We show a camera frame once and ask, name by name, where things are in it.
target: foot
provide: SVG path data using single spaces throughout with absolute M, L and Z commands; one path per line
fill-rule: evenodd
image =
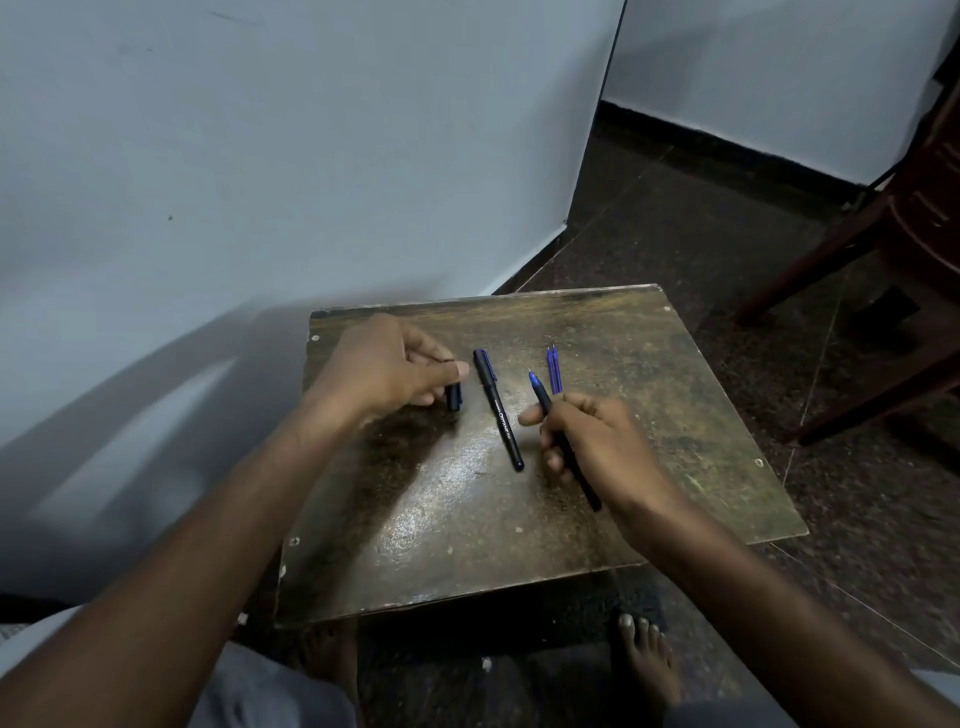
M 617 628 L 631 676 L 643 690 L 656 724 L 661 725 L 666 712 L 684 696 L 680 674 L 674 667 L 673 650 L 660 629 L 646 619 L 634 622 L 633 617 L 623 614 Z
M 314 680 L 339 686 L 353 703 L 360 719 L 357 690 L 357 620 L 343 619 L 311 627 L 300 635 L 290 667 Z

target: person's left hand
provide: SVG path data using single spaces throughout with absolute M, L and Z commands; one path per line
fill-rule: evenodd
M 361 419 L 383 417 L 407 403 L 433 404 L 469 370 L 413 324 L 376 313 L 344 331 L 305 401 L 335 395 Z

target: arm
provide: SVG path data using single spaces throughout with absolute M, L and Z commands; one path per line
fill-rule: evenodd
M 885 660 L 674 485 L 619 400 L 566 394 L 541 428 L 547 466 L 572 482 L 552 432 L 627 542 L 680 587 L 800 725 L 960 726 L 960 711 Z M 535 406 L 523 425 L 542 420 Z
M 267 442 L 142 563 L 0 681 L 4 724 L 185 724 L 331 456 L 365 420 L 409 400 L 432 403 L 462 380 L 467 364 L 452 359 L 391 316 L 345 332 L 300 407 Z

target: floor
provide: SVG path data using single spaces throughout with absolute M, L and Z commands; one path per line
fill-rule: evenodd
M 847 391 L 864 361 L 890 355 L 848 327 L 883 288 L 876 262 L 821 281 L 759 327 L 731 320 L 836 213 L 790 187 L 598 122 L 565 247 L 524 290 L 659 283 L 810 528 L 756 551 L 895 659 L 960 672 L 960 477 L 945 467 L 956 458 L 917 449 L 881 423 L 809 449 L 780 443 Z M 957 400 L 933 402 L 918 417 L 960 445 Z M 370 724 L 603 723 L 611 717 L 605 619 L 623 605 L 663 624 L 692 697 L 759 689 L 652 570 L 567 587 L 565 596 L 502 595 L 498 604 L 441 609 L 420 620 L 421 632 L 408 620 L 403 644 L 390 644 L 393 624 L 372 627 L 361 663 Z M 541 611 L 547 604 L 552 612 Z M 490 648 L 496 630 L 485 625 L 520 605 L 516 636 L 498 634 Z M 437 625 L 441 636 L 421 648 Z

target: small table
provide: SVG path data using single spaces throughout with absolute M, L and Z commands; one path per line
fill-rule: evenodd
M 405 407 L 334 458 L 282 552 L 277 626 L 412 607 L 643 563 L 607 509 L 544 474 L 538 431 L 516 424 L 556 344 L 565 390 L 625 399 L 663 466 L 747 543 L 806 533 L 707 362 L 656 285 L 316 311 L 303 385 L 341 332 L 404 316 L 472 361 L 486 348 L 526 468 L 516 473 L 476 373 L 459 413 Z

